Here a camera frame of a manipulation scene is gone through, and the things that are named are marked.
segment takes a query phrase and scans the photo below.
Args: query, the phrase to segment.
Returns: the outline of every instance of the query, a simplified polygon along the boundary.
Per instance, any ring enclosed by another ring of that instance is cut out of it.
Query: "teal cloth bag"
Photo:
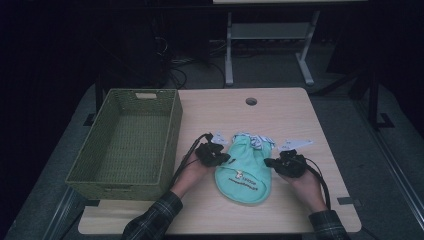
[[[228,150],[230,160],[215,171],[216,185],[234,201],[260,203],[271,191],[271,169],[265,166],[264,159],[271,157],[274,142],[246,133],[235,135],[233,141]]]

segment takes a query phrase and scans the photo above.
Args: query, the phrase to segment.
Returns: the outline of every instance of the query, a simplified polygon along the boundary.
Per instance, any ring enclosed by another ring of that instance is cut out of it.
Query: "wicker basket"
[[[66,183],[88,199],[157,200],[174,173],[177,90],[111,89]]]

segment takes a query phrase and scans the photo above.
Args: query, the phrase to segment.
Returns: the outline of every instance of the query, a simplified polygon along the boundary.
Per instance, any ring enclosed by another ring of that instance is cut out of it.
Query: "plaid sleeve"
[[[336,211],[322,211],[309,215],[317,240],[350,239]]]
[[[183,208],[180,198],[173,192],[165,193],[143,215],[131,220],[121,240],[159,240],[165,235],[172,220]]]

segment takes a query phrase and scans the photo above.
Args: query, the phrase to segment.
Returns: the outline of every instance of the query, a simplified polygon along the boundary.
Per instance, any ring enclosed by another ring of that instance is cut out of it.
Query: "wooden table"
[[[314,144],[298,149],[315,161],[330,190],[332,208],[348,232],[361,229],[352,204],[340,205],[349,197],[320,123],[304,89],[219,89],[180,90],[183,118],[179,134],[176,167],[194,140],[206,132],[231,140],[238,131],[272,138],[277,146],[286,139],[310,139]],[[247,98],[257,99],[255,106]],[[273,157],[278,157],[277,148]],[[305,233],[312,232],[308,211],[296,199],[289,185],[272,171],[270,196],[255,206],[224,197],[213,174],[206,176],[183,198],[184,208],[168,234]],[[125,225],[141,215],[152,202],[102,200],[85,208],[79,224],[82,234],[121,234]]]

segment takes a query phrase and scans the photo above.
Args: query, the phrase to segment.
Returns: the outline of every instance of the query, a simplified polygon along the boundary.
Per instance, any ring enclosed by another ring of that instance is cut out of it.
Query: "metal bar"
[[[227,55],[225,56],[225,84],[232,86],[234,84],[233,78],[233,64],[231,61],[231,37],[232,37],[232,22],[231,12],[228,13],[227,22]]]

